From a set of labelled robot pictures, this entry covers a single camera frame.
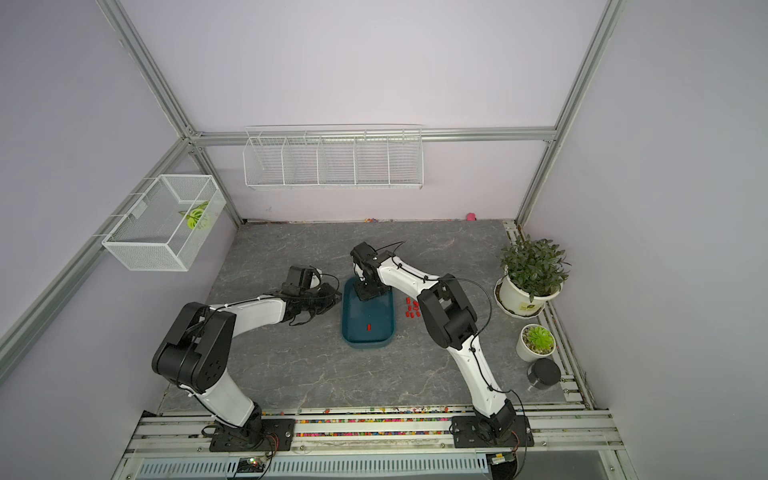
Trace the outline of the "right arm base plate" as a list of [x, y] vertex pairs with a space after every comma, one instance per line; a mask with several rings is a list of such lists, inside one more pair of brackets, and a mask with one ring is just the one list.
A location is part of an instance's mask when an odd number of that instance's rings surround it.
[[454, 416], [448, 432], [455, 448], [512, 448], [517, 450], [535, 445], [526, 416], [517, 415], [501, 432], [476, 416]]

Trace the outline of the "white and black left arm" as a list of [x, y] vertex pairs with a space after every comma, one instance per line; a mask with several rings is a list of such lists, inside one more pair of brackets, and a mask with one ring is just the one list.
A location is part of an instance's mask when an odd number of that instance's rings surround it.
[[322, 315], [340, 300], [337, 288], [322, 283], [296, 295], [278, 291], [218, 306], [190, 302], [161, 341], [151, 368], [195, 398], [219, 425], [242, 435], [255, 433], [261, 429], [261, 408], [228, 371], [233, 339], [302, 313]]

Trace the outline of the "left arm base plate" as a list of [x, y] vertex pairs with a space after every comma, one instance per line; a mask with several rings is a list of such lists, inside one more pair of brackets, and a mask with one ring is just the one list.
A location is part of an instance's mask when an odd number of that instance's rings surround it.
[[210, 440], [211, 452], [281, 452], [291, 449], [295, 426], [289, 418], [260, 418], [239, 428], [215, 422], [201, 434]]

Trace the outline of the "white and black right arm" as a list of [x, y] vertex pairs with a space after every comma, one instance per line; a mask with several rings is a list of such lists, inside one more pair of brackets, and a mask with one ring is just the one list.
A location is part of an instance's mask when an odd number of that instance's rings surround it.
[[485, 359], [477, 313], [460, 280], [430, 275], [392, 255], [354, 257], [353, 264], [367, 300], [396, 289], [420, 305], [427, 332], [454, 359], [468, 387], [480, 434], [496, 442], [508, 439], [517, 411]]

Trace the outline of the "teal plastic storage box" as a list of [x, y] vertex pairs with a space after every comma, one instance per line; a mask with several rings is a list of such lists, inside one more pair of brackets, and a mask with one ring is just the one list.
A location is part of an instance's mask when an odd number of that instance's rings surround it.
[[361, 301], [354, 290], [357, 277], [344, 285], [341, 334], [352, 348], [371, 349], [387, 346], [395, 334], [395, 305], [392, 290], [369, 301]]

